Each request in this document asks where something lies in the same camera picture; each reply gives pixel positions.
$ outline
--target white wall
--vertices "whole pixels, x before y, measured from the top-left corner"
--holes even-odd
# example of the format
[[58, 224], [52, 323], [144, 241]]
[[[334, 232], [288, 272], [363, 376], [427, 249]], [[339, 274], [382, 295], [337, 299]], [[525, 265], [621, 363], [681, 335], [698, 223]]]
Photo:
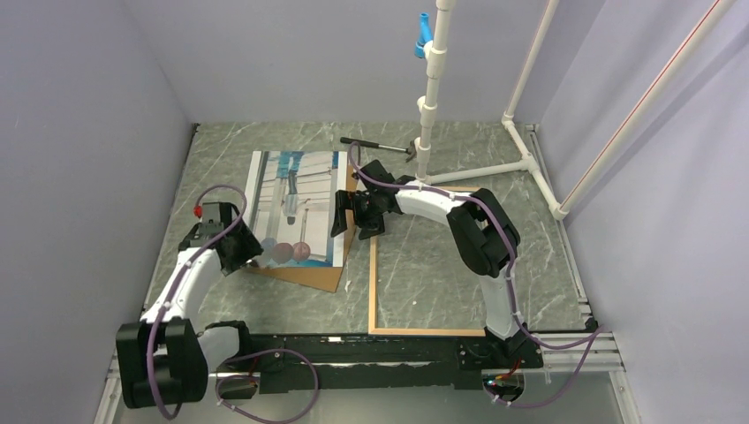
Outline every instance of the white wall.
[[2, 422], [93, 420], [189, 137], [121, 2], [0, 6]]
[[[608, 1], [541, 121], [566, 195], [712, 0]], [[565, 221], [646, 423], [748, 422], [749, 1]]]
[[[419, 119], [426, 64], [413, 47], [434, 0], [126, 3], [193, 122]], [[601, 4], [562, 2], [569, 25], [552, 26], [532, 82], [556, 87]], [[545, 5], [458, 1], [439, 119], [501, 117]], [[554, 91], [530, 88], [518, 118], [538, 122]]]

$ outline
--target printed photo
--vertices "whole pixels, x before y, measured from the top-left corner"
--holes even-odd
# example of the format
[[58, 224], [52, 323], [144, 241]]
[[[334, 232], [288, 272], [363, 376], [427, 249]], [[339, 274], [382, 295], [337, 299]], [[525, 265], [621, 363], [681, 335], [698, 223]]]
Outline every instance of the printed photo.
[[344, 265], [344, 234], [330, 229], [345, 181], [345, 152], [253, 153], [245, 220], [264, 249], [262, 267]]

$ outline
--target marble tabletop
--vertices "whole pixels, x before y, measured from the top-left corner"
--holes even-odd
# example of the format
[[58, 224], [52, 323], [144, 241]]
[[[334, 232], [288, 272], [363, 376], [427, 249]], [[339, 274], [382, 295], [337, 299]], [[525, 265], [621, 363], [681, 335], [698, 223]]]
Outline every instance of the marble tabletop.
[[[413, 122], [227, 123], [200, 125], [187, 158], [148, 304], [174, 268], [177, 245], [194, 224], [195, 197], [228, 183], [244, 187], [255, 150], [341, 150], [341, 136], [406, 147], [419, 135]], [[439, 174], [515, 162], [518, 151], [499, 122], [441, 122], [433, 129], [429, 172]], [[413, 174], [403, 154], [362, 150], [362, 162], [380, 159], [394, 176]], [[578, 292], [554, 219], [527, 172], [473, 178], [452, 186], [490, 189], [518, 228], [518, 303], [534, 330], [582, 329]], [[207, 200], [239, 203], [221, 191]], [[486, 311], [479, 281], [462, 263], [450, 232], [414, 216], [388, 215], [378, 241], [378, 326], [480, 329]], [[369, 243], [354, 240], [338, 290], [320, 291], [248, 270], [217, 278], [200, 309], [196, 329], [240, 319], [255, 333], [367, 332]]]

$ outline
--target blue pipe fitting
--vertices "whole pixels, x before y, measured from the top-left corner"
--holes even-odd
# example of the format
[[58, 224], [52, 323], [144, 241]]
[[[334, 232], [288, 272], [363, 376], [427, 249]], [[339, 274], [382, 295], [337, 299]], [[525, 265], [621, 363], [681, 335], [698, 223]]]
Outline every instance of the blue pipe fitting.
[[416, 41], [416, 50], [413, 52], [419, 59], [424, 58], [424, 44], [431, 42], [434, 38], [432, 36], [432, 29], [429, 28], [429, 14], [421, 13], [419, 23], [419, 39]]

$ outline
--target wooden frame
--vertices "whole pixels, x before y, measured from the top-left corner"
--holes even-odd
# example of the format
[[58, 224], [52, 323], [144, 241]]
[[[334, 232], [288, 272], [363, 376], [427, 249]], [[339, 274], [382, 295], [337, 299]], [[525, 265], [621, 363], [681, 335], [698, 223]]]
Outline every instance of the wooden frame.
[[[439, 187], [454, 192], [475, 192], [479, 187]], [[373, 336], [484, 337], [483, 329], [398, 329], [377, 327], [377, 237], [369, 240], [369, 317], [368, 333]]]

